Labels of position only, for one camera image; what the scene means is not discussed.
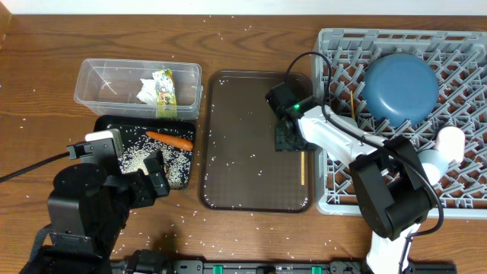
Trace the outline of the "wooden chopstick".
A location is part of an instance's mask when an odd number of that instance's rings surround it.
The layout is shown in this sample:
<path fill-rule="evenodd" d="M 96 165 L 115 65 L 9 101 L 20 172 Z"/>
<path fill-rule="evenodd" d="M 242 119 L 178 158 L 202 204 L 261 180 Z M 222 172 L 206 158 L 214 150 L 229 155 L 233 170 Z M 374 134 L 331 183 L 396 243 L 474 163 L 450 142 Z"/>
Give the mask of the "wooden chopstick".
<path fill-rule="evenodd" d="M 304 151 L 301 152 L 301 185 L 305 186 L 306 182 L 306 154 Z"/>
<path fill-rule="evenodd" d="M 354 103 L 354 94 L 352 90 L 350 90 L 350 107 L 351 107 L 351 118 L 355 120 L 355 103 Z"/>

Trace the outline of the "orange carrot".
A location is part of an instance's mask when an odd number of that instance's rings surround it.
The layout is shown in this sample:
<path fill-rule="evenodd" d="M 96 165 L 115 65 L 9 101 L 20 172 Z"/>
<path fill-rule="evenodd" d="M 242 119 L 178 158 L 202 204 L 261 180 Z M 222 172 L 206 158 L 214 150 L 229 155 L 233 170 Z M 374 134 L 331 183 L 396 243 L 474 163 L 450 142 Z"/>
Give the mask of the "orange carrot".
<path fill-rule="evenodd" d="M 159 142 L 163 142 L 166 145 L 173 146 L 175 148 L 184 150 L 184 151 L 192 151 L 193 150 L 193 143 L 190 140 L 182 139 L 180 137 L 174 135 L 165 135 L 158 132 L 146 132 L 145 133 L 149 138 L 154 139 Z"/>

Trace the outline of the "blue plate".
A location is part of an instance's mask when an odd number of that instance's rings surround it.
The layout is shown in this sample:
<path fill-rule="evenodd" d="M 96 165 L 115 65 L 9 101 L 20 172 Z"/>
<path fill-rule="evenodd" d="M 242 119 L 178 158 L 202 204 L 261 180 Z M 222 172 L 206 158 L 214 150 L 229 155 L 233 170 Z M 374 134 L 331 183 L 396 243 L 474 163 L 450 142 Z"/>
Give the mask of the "blue plate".
<path fill-rule="evenodd" d="M 439 96 L 439 80 L 422 59 L 394 53 L 378 59 L 367 69 L 361 92 L 366 110 L 392 127 L 409 121 L 412 126 L 427 118 Z"/>

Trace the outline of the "foil and paper wrapper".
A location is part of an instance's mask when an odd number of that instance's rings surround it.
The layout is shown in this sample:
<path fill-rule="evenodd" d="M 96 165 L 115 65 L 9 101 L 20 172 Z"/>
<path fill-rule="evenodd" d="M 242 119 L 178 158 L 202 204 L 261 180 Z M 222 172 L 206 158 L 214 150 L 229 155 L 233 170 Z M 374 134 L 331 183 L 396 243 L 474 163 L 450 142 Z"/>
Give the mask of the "foil and paper wrapper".
<path fill-rule="evenodd" d="M 173 72 L 169 68 L 153 72 L 152 79 L 143 79 L 137 98 L 155 107 L 157 118 L 177 118 L 177 98 Z"/>

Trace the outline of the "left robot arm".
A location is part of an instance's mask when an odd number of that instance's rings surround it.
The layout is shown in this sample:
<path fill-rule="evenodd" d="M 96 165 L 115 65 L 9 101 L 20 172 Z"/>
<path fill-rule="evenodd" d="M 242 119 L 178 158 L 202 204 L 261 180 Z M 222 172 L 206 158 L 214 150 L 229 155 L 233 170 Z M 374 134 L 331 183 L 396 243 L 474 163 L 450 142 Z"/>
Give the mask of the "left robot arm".
<path fill-rule="evenodd" d="M 161 151 L 147 156 L 144 170 L 124 174 L 117 129 L 92 132 L 67 147 L 79 164 L 54 177 L 48 198 L 49 225 L 38 231 L 23 273 L 167 273 L 167 258 L 137 250 L 120 263 L 110 254 L 132 209 L 149 207 L 170 193 Z"/>

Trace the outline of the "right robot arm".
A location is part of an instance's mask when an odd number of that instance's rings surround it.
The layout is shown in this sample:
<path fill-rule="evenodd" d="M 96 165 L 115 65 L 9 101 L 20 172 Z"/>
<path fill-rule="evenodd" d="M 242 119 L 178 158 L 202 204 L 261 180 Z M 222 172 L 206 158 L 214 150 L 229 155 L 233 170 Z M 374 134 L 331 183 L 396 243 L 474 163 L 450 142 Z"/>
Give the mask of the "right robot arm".
<path fill-rule="evenodd" d="M 265 99 L 279 121 L 276 151 L 322 148 L 349 169 L 361 215 L 376 235 L 370 252 L 389 256 L 392 263 L 368 258 L 369 270 L 404 272 L 412 240 L 436 232 L 444 221 L 443 206 L 412 143 L 402 136 L 369 134 L 315 97 L 300 98 L 286 81 L 271 88 Z M 437 224 L 420 231 L 432 209 L 438 209 Z"/>

